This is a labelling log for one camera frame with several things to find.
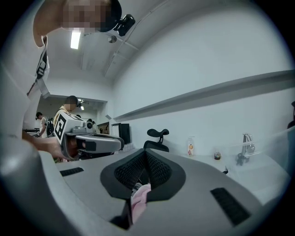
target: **black rubber pad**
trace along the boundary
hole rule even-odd
[[[246,209],[225,188],[213,189],[211,193],[234,226],[250,217]]]
[[[77,174],[77,173],[82,172],[82,171],[84,171],[84,170],[81,167],[77,167],[77,168],[74,168],[74,169],[60,171],[60,173],[64,177],[64,176],[68,176],[68,175]]]

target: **person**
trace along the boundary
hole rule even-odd
[[[65,103],[60,107],[60,109],[55,113],[53,119],[53,126],[55,127],[56,121],[61,112],[72,112],[78,106],[78,98],[76,96],[69,96],[65,99]]]
[[[40,120],[40,129],[39,129],[38,136],[41,138],[47,138],[47,132],[46,132],[47,120],[46,120],[46,118],[43,116],[43,114],[41,112],[37,112],[36,118],[38,120]]]
[[[95,129],[95,122],[94,122],[94,120],[92,121],[92,128],[93,128],[93,132],[96,132],[96,129]]]
[[[121,14],[118,0],[35,1],[17,22],[0,53],[0,94],[3,101],[9,101],[2,102],[0,112],[7,114],[5,111],[11,107],[14,112],[1,117],[0,134],[23,138],[37,150],[64,158],[55,137],[39,139],[23,131],[34,127],[40,96],[48,94],[47,35],[60,28],[94,32],[107,27],[110,18],[119,20]],[[68,148],[72,156],[77,153],[75,139],[69,139]]]

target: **ceiling light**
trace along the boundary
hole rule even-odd
[[[71,38],[71,48],[78,49],[79,46],[79,40],[80,40],[80,32],[72,32],[72,38]]]

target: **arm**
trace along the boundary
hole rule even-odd
[[[52,155],[54,158],[67,159],[61,152],[59,141],[56,137],[52,138],[36,138],[23,131],[23,139],[30,142],[37,150],[45,151]],[[76,156],[77,142],[75,138],[68,139],[68,148],[71,156]]]
[[[42,130],[41,130],[41,132],[39,133],[39,137],[41,137],[42,134],[44,134],[45,131],[46,131],[46,126],[45,126],[45,120],[43,119],[43,120],[42,120]]]

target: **white t-shirt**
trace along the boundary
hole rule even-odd
[[[47,120],[45,117],[43,117],[40,121],[40,128],[39,128],[39,131],[41,132],[42,129],[43,129],[43,124],[46,124],[47,123]],[[41,135],[41,138],[47,138],[47,132],[45,130],[45,132]]]
[[[36,70],[44,47],[38,47],[33,36],[35,14],[43,1],[31,6],[14,27],[0,54],[0,134],[22,136],[22,129],[34,128],[41,96]],[[49,64],[43,79],[47,80]]]

